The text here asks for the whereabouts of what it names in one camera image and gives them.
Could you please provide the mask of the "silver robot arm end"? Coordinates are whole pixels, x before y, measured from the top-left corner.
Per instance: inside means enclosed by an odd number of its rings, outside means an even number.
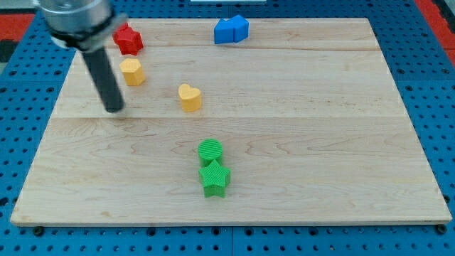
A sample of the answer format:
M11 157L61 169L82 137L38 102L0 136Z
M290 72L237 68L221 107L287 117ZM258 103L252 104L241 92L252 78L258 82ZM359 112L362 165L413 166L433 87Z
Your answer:
M51 40L61 48L83 53L102 48L107 37L127 22L109 0L33 0L41 11Z

